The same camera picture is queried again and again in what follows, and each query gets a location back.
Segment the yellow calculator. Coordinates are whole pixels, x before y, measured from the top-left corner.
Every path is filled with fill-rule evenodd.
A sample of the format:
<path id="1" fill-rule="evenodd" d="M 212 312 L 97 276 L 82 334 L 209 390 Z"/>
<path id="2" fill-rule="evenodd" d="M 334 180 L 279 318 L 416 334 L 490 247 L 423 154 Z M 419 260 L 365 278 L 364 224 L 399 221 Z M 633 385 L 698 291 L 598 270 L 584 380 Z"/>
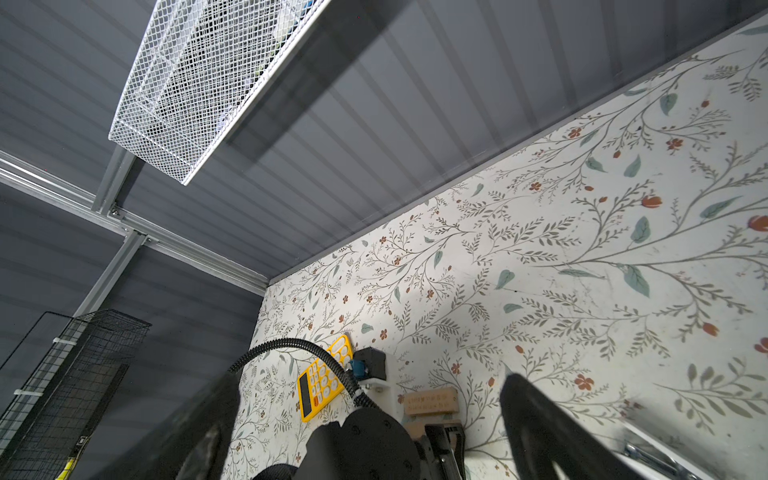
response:
<path id="1" fill-rule="evenodd" d="M 345 367 L 354 353 L 349 337 L 337 338 L 326 351 Z M 322 360 L 316 359 L 298 376 L 297 390 L 299 413 L 303 423 L 308 423 L 328 406 L 345 387 L 339 377 Z"/>

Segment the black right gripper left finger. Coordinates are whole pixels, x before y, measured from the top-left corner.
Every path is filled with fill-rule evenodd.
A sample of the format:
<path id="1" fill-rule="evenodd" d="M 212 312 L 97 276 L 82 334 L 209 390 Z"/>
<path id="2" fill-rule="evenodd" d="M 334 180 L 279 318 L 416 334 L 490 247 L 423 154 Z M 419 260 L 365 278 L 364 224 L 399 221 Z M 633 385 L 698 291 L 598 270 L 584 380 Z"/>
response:
<path id="1" fill-rule="evenodd" d="M 240 405 L 239 381 L 224 373 L 94 477 L 219 479 Z"/>

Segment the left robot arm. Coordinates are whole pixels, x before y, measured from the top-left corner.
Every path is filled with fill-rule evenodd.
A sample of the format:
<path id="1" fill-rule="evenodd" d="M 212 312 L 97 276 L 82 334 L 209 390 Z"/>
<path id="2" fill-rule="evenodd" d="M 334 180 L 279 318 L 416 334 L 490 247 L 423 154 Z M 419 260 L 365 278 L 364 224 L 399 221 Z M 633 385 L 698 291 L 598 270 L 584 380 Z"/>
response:
<path id="1" fill-rule="evenodd" d="M 258 479 L 465 479 L 466 434 L 454 420 L 402 424 L 361 408 L 318 427 L 298 466 L 273 464 Z"/>

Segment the yellow ruler in basket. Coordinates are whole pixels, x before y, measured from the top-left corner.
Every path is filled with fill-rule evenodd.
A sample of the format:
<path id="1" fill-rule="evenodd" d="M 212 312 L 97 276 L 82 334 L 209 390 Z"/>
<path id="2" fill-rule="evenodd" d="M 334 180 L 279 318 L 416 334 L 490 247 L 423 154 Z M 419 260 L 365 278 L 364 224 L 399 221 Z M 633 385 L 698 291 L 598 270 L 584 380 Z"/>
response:
<path id="1" fill-rule="evenodd" d="M 70 476 L 72 475 L 74 469 L 76 468 L 79 459 L 87 446 L 89 438 L 88 437 L 81 437 L 79 441 L 76 443 L 75 447 L 71 451 L 67 462 L 65 464 L 65 467 L 62 469 L 62 471 L 59 473 L 59 475 L 56 477 L 56 480 L 69 480 Z"/>

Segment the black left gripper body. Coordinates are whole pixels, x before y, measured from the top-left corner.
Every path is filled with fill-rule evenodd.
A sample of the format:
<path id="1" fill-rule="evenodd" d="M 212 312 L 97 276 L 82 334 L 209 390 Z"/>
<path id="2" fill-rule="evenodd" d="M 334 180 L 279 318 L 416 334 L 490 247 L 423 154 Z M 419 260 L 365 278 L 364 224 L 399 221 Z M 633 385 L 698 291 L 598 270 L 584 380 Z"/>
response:
<path id="1" fill-rule="evenodd" d="M 416 440 L 423 480 L 465 480 L 466 434 L 458 422 L 426 424 Z"/>

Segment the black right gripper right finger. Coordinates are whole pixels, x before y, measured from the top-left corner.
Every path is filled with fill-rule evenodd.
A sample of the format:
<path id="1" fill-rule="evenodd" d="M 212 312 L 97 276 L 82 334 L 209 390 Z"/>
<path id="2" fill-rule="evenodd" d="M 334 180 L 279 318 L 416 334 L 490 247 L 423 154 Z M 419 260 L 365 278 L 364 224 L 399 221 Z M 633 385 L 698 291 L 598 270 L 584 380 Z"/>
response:
<path id="1" fill-rule="evenodd" d="M 506 378 L 500 408 L 521 479 L 641 477 L 519 374 Z"/>

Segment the wood block with holes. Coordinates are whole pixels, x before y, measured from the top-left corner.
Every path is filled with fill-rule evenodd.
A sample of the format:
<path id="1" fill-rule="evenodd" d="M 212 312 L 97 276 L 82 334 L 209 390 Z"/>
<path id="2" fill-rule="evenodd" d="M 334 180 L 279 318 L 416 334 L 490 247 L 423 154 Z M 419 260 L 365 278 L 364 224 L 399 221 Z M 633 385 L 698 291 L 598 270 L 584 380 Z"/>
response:
<path id="1" fill-rule="evenodd" d="M 460 411 L 458 392 L 453 387 L 417 391 L 402 396 L 404 412 L 409 416 L 455 414 Z"/>

